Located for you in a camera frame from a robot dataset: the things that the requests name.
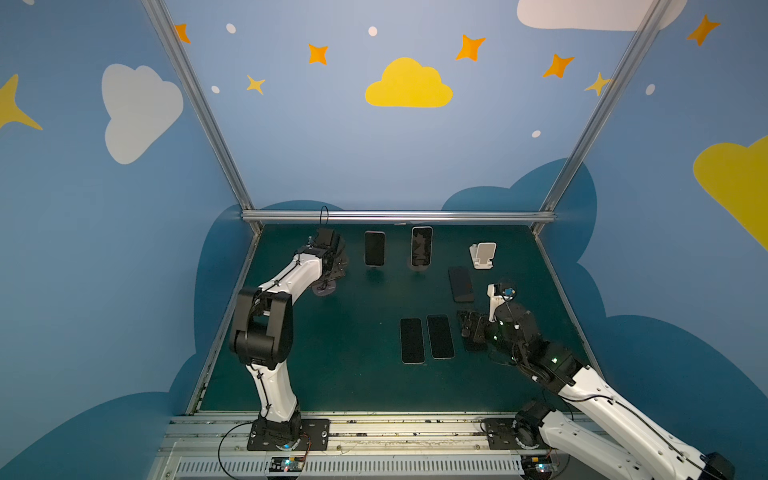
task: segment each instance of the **orange star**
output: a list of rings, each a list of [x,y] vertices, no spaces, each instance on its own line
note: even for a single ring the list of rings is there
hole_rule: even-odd
[[[179,40],[183,41],[184,43],[191,44],[190,38],[187,37],[187,24],[183,23],[181,25],[174,25],[176,27],[176,33],[179,34]]]
[[[326,63],[326,50],[328,50],[328,47],[316,47],[310,44],[310,63],[318,61],[323,65],[328,65]]]
[[[480,48],[480,45],[482,45],[482,42],[485,41],[484,38],[479,38],[477,40],[472,40],[470,37],[464,36],[464,45],[462,46],[462,50],[458,53],[458,57],[456,57],[456,60],[461,60],[462,58],[471,58],[473,61],[478,60],[478,48]]]
[[[557,75],[560,78],[563,78],[563,74],[565,73],[565,67],[568,66],[571,61],[576,57],[570,57],[570,58],[560,58],[557,55],[555,55],[552,58],[552,66],[544,73],[545,77],[548,77],[549,75]]]
[[[688,35],[688,38],[686,40],[695,40],[699,46],[704,43],[704,39],[707,37],[707,35],[710,34],[711,31],[713,31],[715,28],[720,26],[719,23],[710,22],[710,20],[707,18],[707,16],[704,16],[704,19],[699,24],[699,28],[694,30],[694,33]]]

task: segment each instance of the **aluminum frame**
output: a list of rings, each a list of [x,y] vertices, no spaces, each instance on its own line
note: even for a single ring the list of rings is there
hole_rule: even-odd
[[[317,222],[318,210],[245,210],[245,221]],[[397,211],[397,210],[331,210],[329,222],[506,222],[506,223],[549,223],[555,220],[554,212],[444,212],[439,210]]]
[[[619,102],[621,95],[627,89],[627,85],[634,76],[634,72],[640,66],[651,44],[653,44],[660,30],[661,19],[671,3],[672,0],[654,0],[650,5],[627,50],[624,52],[624,56],[621,57],[611,77],[611,83],[608,84],[605,93],[601,95],[597,106],[595,106],[592,115],[590,115],[587,124],[584,126],[584,130],[581,132],[581,136],[576,141],[573,151],[568,156],[568,159],[566,159],[565,164],[563,164],[560,174],[555,179],[554,184],[552,184],[552,188],[549,190],[539,210],[553,212],[558,202],[560,202],[565,190],[576,175],[576,171],[584,162],[594,141],[597,140],[600,131],[605,126],[605,122]],[[532,229],[535,235],[539,235],[542,228],[544,228],[544,224],[537,222]]]
[[[581,324],[578,322],[578,319],[576,318],[576,313],[574,312],[573,307],[571,307],[571,302],[568,301],[568,295],[565,294],[565,289],[563,288],[562,283],[560,283],[558,274],[557,272],[554,271],[554,266],[552,265],[552,262],[549,260],[549,255],[547,255],[547,250],[544,249],[544,244],[541,242],[541,239],[538,237],[538,235],[534,235],[534,240],[536,240],[536,245],[538,246],[539,253],[541,253],[541,258],[544,259],[544,263],[547,265],[547,270],[549,270],[549,274],[552,277],[552,281],[554,281],[554,286],[555,288],[558,289],[560,300],[562,301],[563,306],[565,306],[565,311],[568,312],[568,318],[571,319],[571,323],[574,324],[574,326],[576,327],[576,331],[578,332],[579,338],[581,338],[581,344],[584,345],[584,351],[587,353],[589,364],[592,366],[592,368],[594,368],[594,370],[598,373],[600,377],[603,377],[603,371],[600,370],[598,359],[594,356],[594,352],[592,352],[592,347],[589,345],[589,342],[587,341],[587,336],[584,335],[584,330],[581,329]]]
[[[219,129],[219,125],[216,123],[210,105],[205,99],[203,88],[197,80],[190,59],[187,57],[184,46],[181,44],[181,40],[176,33],[174,22],[170,16],[170,12],[165,6],[165,2],[163,2],[163,0],[141,0],[141,3],[144,4],[144,8],[147,10],[147,14],[157,32],[157,36],[160,37],[160,41],[162,42],[166,53],[168,53],[168,58],[174,66],[174,70],[179,76],[184,90],[187,92],[192,108],[194,108],[197,117],[200,119],[200,124],[208,137],[210,146],[214,149],[214,153],[219,159],[221,168],[224,170],[224,174],[230,182],[230,186],[235,193],[237,201],[240,203],[240,207],[242,207],[243,210],[253,209],[253,203],[248,194],[248,189],[246,189],[243,178],[237,170],[237,165],[232,158],[227,142],[224,141],[224,137]]]
[[[216,332],[214,341],[208,350],[208,357],[205,359],[203,369],[200,371],[200,376],[197,378],[197,384],[192,393],[189,403],[187,404],[187,415],[193,415],[199,408],[200,402],[203,400],[205,389],[208,387],[208,381],[210,380],[210,374],[214,371],[216,361],[219,358],[219,352],[224,345],[224,340],[227,338],[227,332],[229,332],[230,323],[232,322],[232,315],[235,312],[235,305],[237,304],[237,294],[243,288],[245,279],[248,277],[248,271],[250,270],[250,264],[253,262],[253,255],[256,254],[256,248],[259,245],[261,239],[260,233],[254,233],[253,239],[248,247],[243,266],[240,268],[240,275],[237,277],[235,287],[230,295],[230,301],[227,304],[227,309],[224,311],[224,316],[219,324],[219,329]]]
[[[174,417],[152,466],[149,480],[187,478],[227,478],[218,467],[217,449],[225,432],[252,421],[257,412],[205,412]],[[310,462],[302,476],[414,476],[421,478],[516,478],[520,471],[510,465],[488,464],[509,460],[519,466],[520,455],[547,455],[547,449],[491,450],[480,426],[486,417],[515,416],[513,412],[306,412],[304,418],[330,419],[329,447],[326,452],[310,452]],[[574,413],[576,424],[600,436],[610,436],[581,412]],[[284,452],[248,452],[245,448],[248,427],[236,429],[224,440],[221,460],[236,469],[236,477],[265,478],[264,462]],[[561,460],[567,458],[563,452]],[[474,462],[475,468],[445,468],[429,464],[419,468],[362,467],[360,462]],[[327,462],[334,466],[322,467]]]

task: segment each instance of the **dark green table surface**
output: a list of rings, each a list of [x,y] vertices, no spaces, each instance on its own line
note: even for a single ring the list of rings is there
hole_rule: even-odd
[[[565,344],[586,361],[584,347],[525,226],[436,226],[432,265],[424,272],[409,266],[412,226],[336,225],[346,241],[349,269],[330,296],[307,290],[294,306],[295,339],[287,360],[291,386],[301,409],[366,412],[509,411],[541,395],[517,369],[493,362],[488,353],[468,353],[459,335],[448,268],[466,266],[475,290],[474,308],[488,312],[487,285],[516,282],[517,301],[531,310],[545,338]],[[386,233],[386,264],[363,264],[363,234]],[[258,286],[282,270],[316,226],[267,225],[246,285]],[[496,242],[493,268],[475,270],[469,246]],[[449,316],[456,356],[435,360],[429,350],[426,317]],[[426,362],[400,359],[399,321],[420,317]],[[219,354],[204,394],[202,410],[256,411],[259,396],[245,366],[227,348]]]

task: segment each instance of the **vent grille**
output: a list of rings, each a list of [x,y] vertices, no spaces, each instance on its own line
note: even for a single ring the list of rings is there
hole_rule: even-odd
[[[266,478],[267,463],[264,460],[224,461],[222,459],[222,462],[229,473],[243,480]],[[302,475],[310,477],[456,475],[466,478],[486,475],[521,475],[522,473],[520,457],[517,455],[391,455],[386,457],[361,455],[354,458],[310,457]],[[221,471],[216,457],[186,457],[179,463],[174,478],[191,480],[228,477]]]
[[[223,460],[224,468],[231,474],[252,474],[251,478],[262,478],[266,470],[264,461],[248,460]],[[175,478],[229,478],[227,474],[221,471],[221,465],[217,458],[187,458],[179,463],[176,468]]]

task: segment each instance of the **black smartphone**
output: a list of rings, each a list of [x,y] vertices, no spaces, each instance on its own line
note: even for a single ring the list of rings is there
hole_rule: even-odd
[[[432,227],[413,227],[411,265],[428,266],[430,263],[432,263]]]
[[[469,270],[465,266],[449,268],[448,280],[451,283],[454,302],[475,301],[475,294],[472,292],[472,280],[469,278]]]
[[[385,245],[384,232],[366,232],[366,266],[384,265]]]
[[[424,363],[422,319],[400,319],[400,349],[403,363]]]
[[[427,329],[432,358],[452,359],[456,356],[447,315],[427,315]]]

